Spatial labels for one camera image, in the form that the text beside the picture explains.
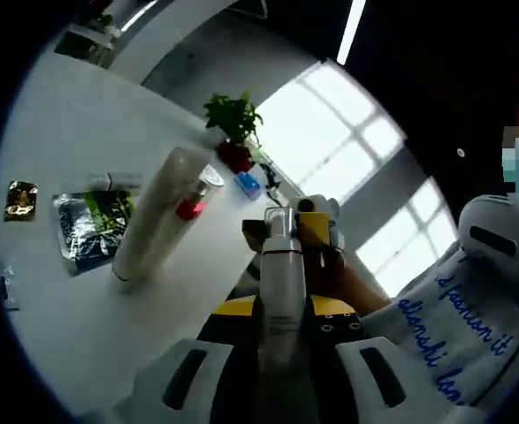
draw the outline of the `white bottle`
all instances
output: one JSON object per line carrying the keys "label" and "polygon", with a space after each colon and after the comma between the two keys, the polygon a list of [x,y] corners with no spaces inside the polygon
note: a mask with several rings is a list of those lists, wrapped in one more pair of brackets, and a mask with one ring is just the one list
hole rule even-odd
{"label": "white bottle", "polygon": [[296,369],[299,333],[306,306],[301,242],[294,237],[294,209],[267,209],[271,236],[263,243],[259,297],[263,307],[263,338],[259,367],[266,374]]}
{"label": "white bottle", "polygon": [[[209,159],[210,155],[185,148],[175,148],[167,157],[143,192],[116,252],[112,270],[121,281],[141,280],[159,267],[172,250],[160,245],[155,251],[153,244],[156,239],[162,240],[164,233],[173,231],[179,235],[183,232],[179,226],[174,229],[163,226],[172,224],[169,215],[174,214],[179,201],[198,180]],[[180,225],[179,220],[175,219],[174,223]],[[176,244],[178,240],[179,237],[174,237],[171,242]]]}

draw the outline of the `green leaves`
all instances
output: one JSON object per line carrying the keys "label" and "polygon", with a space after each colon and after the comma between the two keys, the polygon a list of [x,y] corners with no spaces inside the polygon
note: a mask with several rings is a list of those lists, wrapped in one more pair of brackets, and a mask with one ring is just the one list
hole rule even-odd
{"label": "green leaves", "polygon": [[243,144],[250,135],[256,134],[256,120],[263,119],[256,113],[256,107],[249,101],[249,92],[244,91],[237,100],[227,95],[213,94],[204,104],[208,123],[206,128],[219,127],[235,144]]}

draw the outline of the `white wall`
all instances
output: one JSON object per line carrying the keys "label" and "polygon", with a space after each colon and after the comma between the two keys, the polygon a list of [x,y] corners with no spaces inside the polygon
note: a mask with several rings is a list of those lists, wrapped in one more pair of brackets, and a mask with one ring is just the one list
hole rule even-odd
{"label": "white wall", "polygon": [[305,51],[233,12],[222,12],[169,53],[143,86],[204,117],[213,93],[249,90],[259,105],[316,62]]}

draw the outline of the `potted plant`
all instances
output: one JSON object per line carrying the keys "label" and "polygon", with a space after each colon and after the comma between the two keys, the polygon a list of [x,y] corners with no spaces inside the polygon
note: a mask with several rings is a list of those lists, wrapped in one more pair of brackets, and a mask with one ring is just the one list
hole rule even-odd
{"label": "potted plant", "polygon": [[219,158],[236,174],[250,170],[253,163],[245,141],[254,136],[259,146],[256,121],[262,124],[263,119],[249,101],[249,92],[243,92],[239,99],[214,94],[204,108],[208,119],[206,128],[219,127],[227,138],[216,147]]}

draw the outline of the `gold package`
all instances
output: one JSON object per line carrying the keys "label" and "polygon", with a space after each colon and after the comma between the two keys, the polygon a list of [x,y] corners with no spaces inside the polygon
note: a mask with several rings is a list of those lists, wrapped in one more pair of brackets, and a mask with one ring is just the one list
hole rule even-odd
{"label": "gold package", "polygon": [[31,221],[35,217],[37,184],[12,181],[5,201],[5,221]]}

